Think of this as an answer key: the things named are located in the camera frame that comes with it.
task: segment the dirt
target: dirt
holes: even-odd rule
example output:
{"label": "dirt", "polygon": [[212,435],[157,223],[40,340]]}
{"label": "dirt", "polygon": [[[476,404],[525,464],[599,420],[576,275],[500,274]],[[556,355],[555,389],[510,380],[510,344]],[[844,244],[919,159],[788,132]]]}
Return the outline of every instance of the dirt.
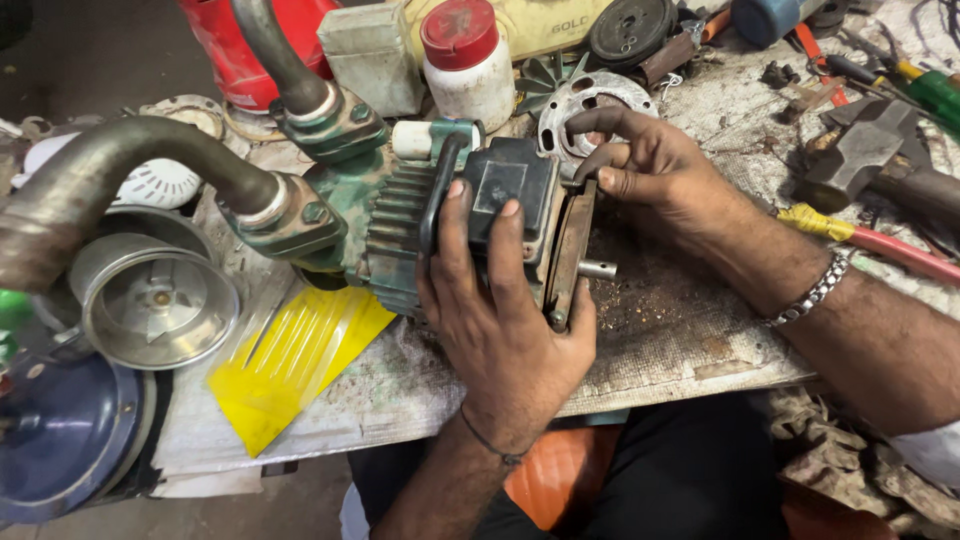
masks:
{"label": "dirt", "polygon": [[616,281],[591,281],[598,358],[655,346],[664,333],[689,334],[681,341],[711,354],[726,347],[723,336],[749,321],[749,308],[703,261],[643,237],[623,211],[598,201],[593,214],[587,255],[618,265]]}

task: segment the yellow container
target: yellow container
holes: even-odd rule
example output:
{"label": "yellow container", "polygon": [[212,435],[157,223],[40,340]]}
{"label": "yellow container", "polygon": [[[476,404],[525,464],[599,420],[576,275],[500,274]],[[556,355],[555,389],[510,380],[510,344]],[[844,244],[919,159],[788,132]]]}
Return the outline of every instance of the yellow container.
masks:
{"label": "yellow container", "polygon": [[[444,0],[408,0],[404,7],[417,62],[423,66],[420,23]],[[593,21],[612,0],[491,0],[496,26],[510,45],[514,61],[584,40]]]}

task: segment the black terminal box cover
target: black terminal box cover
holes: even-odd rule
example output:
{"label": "black terminal box cover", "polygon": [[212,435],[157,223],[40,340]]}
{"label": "black terminal box cover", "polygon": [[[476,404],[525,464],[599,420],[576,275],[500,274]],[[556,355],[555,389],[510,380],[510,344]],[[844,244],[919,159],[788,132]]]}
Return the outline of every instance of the black terminal box cover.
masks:
{"label": "black terminal box cover", "polygon": [[556,161],[538,156],[537,142],[531,138],[494,137],[489,148],[470,152],[463,177],[474,193],[469,217],[471,251],[487,254],[493,220],[510,199],[518,199],[523,206],[523,241],[540,239],[554,176]]}

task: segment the hand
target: hand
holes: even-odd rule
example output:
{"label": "hand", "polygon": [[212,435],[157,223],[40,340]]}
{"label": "hand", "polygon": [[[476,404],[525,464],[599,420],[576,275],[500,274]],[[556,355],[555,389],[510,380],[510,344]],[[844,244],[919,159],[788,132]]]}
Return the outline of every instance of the hand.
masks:
{"label": "hand", "polygon": [[593,363],[596,309],[587,280],[573,297],[569,331],[556,333],[537,309],[523,273],[523,208],[504,205],[490,234],[480,280],[467,245],[469,183],[455,180],[440,211],[438,253],[417,264],[420,304],[457,375],[464,412],[500,452],[525,452]]}
{"label": "hand", "polygon": [[567,120],[566,130],[617,134],[630,141],[597,147],[574,179],[596,178],[604,193],[633,205],[627,215],[642,230],[691,255],[704,257],[720,238],[742,233],[741,222],[763,216],[697,143],[662,120],[609,107],[577,114]]}

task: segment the red container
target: red container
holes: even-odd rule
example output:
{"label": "red container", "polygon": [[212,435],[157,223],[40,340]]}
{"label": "red container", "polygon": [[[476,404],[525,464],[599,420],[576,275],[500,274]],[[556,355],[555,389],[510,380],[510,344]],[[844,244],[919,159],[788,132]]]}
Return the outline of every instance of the red container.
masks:
{"label": "red container", "polygon": [[[253,56],[233,18],[230,0],[178,0],[194,36],[213,64],[213,81],[235,106],[267,111],[278,94],[274,81]],[[300,58],[324,79],[333,72],[326,63],[317,29],[324,15],[342,8],[336,0],[274,0],[276,20]]]}

